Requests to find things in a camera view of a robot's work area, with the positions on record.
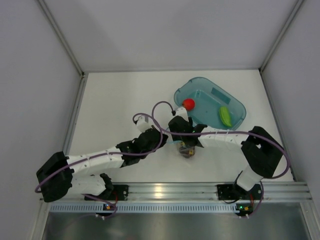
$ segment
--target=transparent blue container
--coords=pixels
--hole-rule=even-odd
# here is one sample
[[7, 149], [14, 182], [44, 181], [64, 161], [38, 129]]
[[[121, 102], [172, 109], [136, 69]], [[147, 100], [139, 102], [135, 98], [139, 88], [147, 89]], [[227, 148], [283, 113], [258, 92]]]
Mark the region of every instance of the transparent blue container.
[[[194, 77], [174, 93], [174, 102], [182, 106], [185, 99], [193, 99], [195, 107], [188, 112], [195, 124], [206, 124], [216, 129], [236, 130], [244, 121], [245, 106], [221, 87], [205, 77]], [[220, 107], [228, 108], [232, 127], [225, 126], [219, 115]]]

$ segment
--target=red ball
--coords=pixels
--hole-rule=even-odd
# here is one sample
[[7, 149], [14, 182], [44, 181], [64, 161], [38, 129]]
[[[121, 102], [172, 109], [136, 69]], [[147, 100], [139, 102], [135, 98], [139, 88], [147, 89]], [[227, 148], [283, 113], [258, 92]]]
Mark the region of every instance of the red ball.
[[182, 102], [182, 106], [187, 110], [191, 111], [192, 109], [195, 108], [196, 103], [192, 98], [187, 98]]

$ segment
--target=white table surface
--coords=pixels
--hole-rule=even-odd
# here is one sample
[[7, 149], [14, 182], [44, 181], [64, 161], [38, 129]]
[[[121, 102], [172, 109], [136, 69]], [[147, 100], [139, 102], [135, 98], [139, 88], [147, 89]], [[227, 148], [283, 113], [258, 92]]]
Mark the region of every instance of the white table surface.
[[[208, 78], [244, 104], [247, 114], [238, 130], [261, 126], [281, 142], [258, 70], [90, 73], [69, 155], [98, 152], [137, 137], [140, 132], [132, 123], [135, 113], [150, 114], [161, 100], [176, 107], [175, 91], [199, 76]], [[155, 118], [167, 127], [172, 118], [169, 107], [160, 105]], [[247, 165], [242, 154], [219, 148], [198, 147], [192, 158], [185, 159], [176, 146], [167, 144], [138, 164], [107, 169], [105, 173], [113, 182], [232, 182]], [[275, 175], [285, 167], [283, 157]], [[288, 172], [273, 181], [291, 182], [293, 176]]]

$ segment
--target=robotic arm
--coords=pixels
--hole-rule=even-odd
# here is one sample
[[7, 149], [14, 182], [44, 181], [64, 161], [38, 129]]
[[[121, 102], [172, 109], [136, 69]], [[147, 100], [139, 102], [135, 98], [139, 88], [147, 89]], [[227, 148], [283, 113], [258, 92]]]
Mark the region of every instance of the robotic arm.
[[[107, 200], [114, 186], [105, 170], [137, 164], [147, 157], [142, 154], [152, 152], [161, 140], [161, 133], [149, 125], [147, 117], [140, 116], [135, 124], [141, 131], [138, 138], [121, 142], [108, 150], [79, 156], [65, 155], [62, 151], [55, 153], [36, 173], [44, 201], [53, 202], [74, 194], [89, 194]], [[232, 185], [230, 191], [234, 198], [247, 195], [262, 178], [271, 178], [283, 155], [270, 143], [254, 136], [209, 134], [221, 130], [205, 124], [193, 126], [183, 107], [175, 111], [168, 126], [172, 139], [184, 142], [187, 147], [216, 147], [244, 154], [249, 166]], [[262, 127], [255, 126], [250, 133], [277, 143]], [[168, 136], [163, 134], [160, 148], [167, 139]]]
[[[42, 184], [43, 200], [48, 203], [74, 194], [90, 194], [107, 200], [114, 187], [111, 179], [104, 174], [105, 170], [137, 164], [140, 159], [147, 157], [143, 153], [152, 151], [160, 142], [160, 132], [149, 126], [144, 118], [139, 118], [137, 127], [142, 132], [138, 138], [121, 142], [108, 150], [78, 156], [65, 155], [62, 151], [53, 154], [36, 172]], [[163, 134], [160, 148], [166, 144], [167, 139], [168, 136]], [[50, 177], [61, 168], [65, 169]]]

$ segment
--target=white wall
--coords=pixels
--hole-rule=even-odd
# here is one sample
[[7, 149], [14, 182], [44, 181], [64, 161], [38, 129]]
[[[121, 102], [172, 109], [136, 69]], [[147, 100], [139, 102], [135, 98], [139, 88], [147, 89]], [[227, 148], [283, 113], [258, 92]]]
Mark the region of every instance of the white wall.
[[0, 1], [0, 239], [28, 237], [36, 171], [62, 149], [80, 77], [34, 0]]
[[257, 69], [296, 0], [46, 0], [85, 71]]
[[320, 1], [307, 0], [263, 76], [293, 158], [320, 211]]

